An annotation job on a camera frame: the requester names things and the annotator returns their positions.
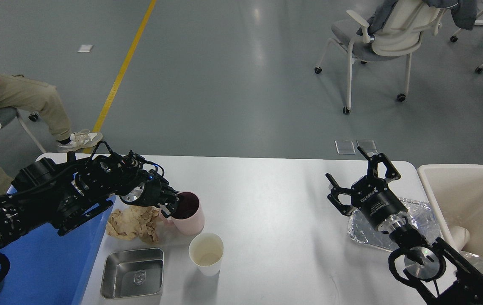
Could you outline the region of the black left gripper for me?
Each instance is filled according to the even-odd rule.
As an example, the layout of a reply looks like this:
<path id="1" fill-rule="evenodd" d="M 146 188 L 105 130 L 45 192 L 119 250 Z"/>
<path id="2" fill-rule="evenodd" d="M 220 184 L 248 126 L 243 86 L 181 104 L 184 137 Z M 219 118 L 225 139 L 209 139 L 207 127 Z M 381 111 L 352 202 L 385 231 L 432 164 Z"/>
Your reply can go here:
<path id="1" fill-rule="evenodd" d="M 156 207 L 160 215 L 168 219 L 179 208 L 180 199 L 175 199 L 179 191 L 169 189 L 169 182 L 164 178 L 153 178 L 141 182 L 127 195 L 121 196 L 125 204 L 140 207 Z"/>

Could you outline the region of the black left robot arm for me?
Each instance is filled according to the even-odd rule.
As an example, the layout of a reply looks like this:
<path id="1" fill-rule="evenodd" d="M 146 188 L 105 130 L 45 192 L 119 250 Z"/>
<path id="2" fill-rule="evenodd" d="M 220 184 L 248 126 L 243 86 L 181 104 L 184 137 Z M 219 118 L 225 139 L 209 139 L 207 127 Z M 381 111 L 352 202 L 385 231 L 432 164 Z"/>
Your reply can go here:
<path id="1" fill-rule="evenodd" d="M 50 223 L 64 236 L 108 210 L 117 195 L 125 204 L 154 207 L 165 217 L 174 214 L 179 192 L 170 187 L 164 168 L 130 151 L 77 159 L 67 153 L 67 161 L 56 164 L 42 158 L 23 168 L 12 182 L 15 193 L 0 195 L 0 249 L 31 230 Z M 0 284 L 10 262 L 0 253 Z"/>

